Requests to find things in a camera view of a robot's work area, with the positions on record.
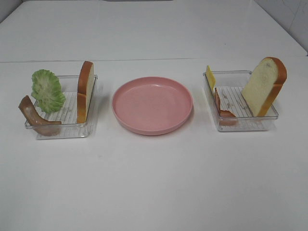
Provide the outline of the bacon strip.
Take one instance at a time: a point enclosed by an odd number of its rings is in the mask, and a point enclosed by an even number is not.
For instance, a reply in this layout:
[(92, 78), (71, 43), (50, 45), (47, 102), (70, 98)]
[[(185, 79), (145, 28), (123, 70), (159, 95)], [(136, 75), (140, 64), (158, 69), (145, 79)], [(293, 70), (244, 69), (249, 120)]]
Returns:
[(236, 119), (234, 119), (235, 115), (229, 110), (222, 110), (221, 109), (221, 107), (220, 107), (221, 102), (220, 102), (220, 97), (219, 97), (217, 88), (215, 88), (214, 98), (215, 98), (215, 104), (216, 104), (217, 109), (218, 109), (218, 115), (220, 116), (219, 125), (221, 125), (221, 126), (237, 125), (238, 121)]
[(59, 125), (61, 121), (48, 121), (42, 118), (36, 111), (31, 99), (26, 95), (20, 102), (18, 108), (34, 130), (43, 136), (55, 136), (61, 132)]

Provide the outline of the yellow cheese slice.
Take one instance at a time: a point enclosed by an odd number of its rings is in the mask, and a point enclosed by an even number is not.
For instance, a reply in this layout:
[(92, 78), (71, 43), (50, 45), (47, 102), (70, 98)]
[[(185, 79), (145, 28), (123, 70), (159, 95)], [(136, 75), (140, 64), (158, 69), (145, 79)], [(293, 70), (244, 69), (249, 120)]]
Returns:
[(206, 66), (205, 75), (206, 75), (206, 78), (207, 78), (212, 94), (215, 94), (216, 79), (209, 65)]

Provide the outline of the bread slice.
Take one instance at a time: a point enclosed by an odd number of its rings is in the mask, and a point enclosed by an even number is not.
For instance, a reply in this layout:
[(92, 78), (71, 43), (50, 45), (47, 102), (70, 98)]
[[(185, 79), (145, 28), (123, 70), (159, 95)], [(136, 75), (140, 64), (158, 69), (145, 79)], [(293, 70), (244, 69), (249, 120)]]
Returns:
[(77, 123), (87, 120), (88, 109), (94, 86), (94, 65), (85, 61), (80, 70), (77, 86)]
[(265, 116), (287, 79), (282, 61), (266, 57), (253, 70), (242, 96), (254, 117)]

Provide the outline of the green lettuce leaf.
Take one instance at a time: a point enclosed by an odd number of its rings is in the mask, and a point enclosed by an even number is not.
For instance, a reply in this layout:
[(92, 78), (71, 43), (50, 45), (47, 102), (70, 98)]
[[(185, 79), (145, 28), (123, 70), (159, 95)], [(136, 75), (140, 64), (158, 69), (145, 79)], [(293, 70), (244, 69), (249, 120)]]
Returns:
[(45, 113), (60, 111), (65, 102), (59, 78), (50, 70), (41, 69), (32, 74), (31, 96)]

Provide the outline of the pink round plate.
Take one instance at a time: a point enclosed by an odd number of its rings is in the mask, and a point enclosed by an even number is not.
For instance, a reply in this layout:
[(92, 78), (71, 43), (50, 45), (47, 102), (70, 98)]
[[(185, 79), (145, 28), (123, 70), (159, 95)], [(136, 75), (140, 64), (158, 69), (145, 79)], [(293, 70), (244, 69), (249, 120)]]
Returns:
[(142, 135), (162, 135), (181, 127), (193, 110), (193, 98), (179, 82), (142, 77), (122, 85), (112, 109), (120, 125)]

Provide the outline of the clear right plastic tray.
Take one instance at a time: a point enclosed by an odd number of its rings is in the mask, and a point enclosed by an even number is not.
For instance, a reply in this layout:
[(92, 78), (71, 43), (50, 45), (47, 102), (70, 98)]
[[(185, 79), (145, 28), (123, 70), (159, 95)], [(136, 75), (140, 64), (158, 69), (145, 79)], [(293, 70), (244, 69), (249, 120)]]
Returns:
[(216, 79), (215, 88), (217, 88), (220, 97), (221, 109), (231, 111), (235, 115), (234, 119), (238, 121), (237, 125), (234, 126), (219, 125), (220, 116), (218, 115), (214, 94), (212, 94), (206, 75), (203, 73), (205, 95), (218, 131), (264, 131), (274, 126), (274, 121), (278, 119), (278, 112), (273, 105), (270, 106), (265, 116), (254, 117), (241, 94), (242, 89), (250, 79), (251, 71), (214, 71), (213, 74)]

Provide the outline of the clear plastic tray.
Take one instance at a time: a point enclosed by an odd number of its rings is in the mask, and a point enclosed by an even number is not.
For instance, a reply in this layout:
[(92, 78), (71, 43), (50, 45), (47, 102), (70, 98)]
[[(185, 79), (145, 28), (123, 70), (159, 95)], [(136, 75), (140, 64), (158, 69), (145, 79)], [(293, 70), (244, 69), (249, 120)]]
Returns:
[(61, 110), (47, 114), (37, 106), (37, 102), (34, 102), (34, 107), (42, 118), (48, 121), (61, 121), (61, 124), (32, 126), (26, 121), (25, 128), (31, 130), (37, 140), (83, 138), (89, 136), (96, 130), (97, 124), (98, 96), (96, 88), (98, 76), (94, 76), (94, 86), (85, 123), (77, 122), (77, 86), (79, 76), (58, 76), (58, 78), (62, 86), (62, 92), (65, 95), (65, 102)]
[(217, 88), (220, 97), (221, 109), (231, 111), (235, 115), (234, 119), (238, 121), (237, 125), (234, 126), (219, 125), (220, 116), (218, 115), (214, 94), (212, 94), (206, 75), (203, 73), (205, 95), (218, 131), (264, 131), (274, 126), (274, 121), (278, 119), (278, 112), (273, 105), (270, 106), (265, 116), (254, 117), (241, 94), (242, 89), (250, 79), (251, 71), (214, 71), (213, 74), (216, 79), (215, 88)]

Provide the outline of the clear left plastic tray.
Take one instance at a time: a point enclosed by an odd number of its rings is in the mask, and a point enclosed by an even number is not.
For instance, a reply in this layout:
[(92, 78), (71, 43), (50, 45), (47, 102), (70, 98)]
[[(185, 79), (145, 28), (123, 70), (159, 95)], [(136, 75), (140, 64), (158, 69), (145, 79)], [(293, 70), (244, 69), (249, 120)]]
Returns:
[(42, 118), (48, 121), (61, 121), (61, 124), (32, 126), (26, 121), (25, 128), (31, 130), (37, 140), (83, 138), (89, 136), (96, 130), (97, 124), (98, 96), (96, 88), (98, 76), (94, 76), (94, 86), (85, 123), (77, 122), (77, 86), (79, 76), (58, 76), (58, 78), (62, 86), (62, 92), (65, 95), (65, 102), (61, 110), (47, 114), (37, 106), (37, 102), (34, 102), (34, 107)]

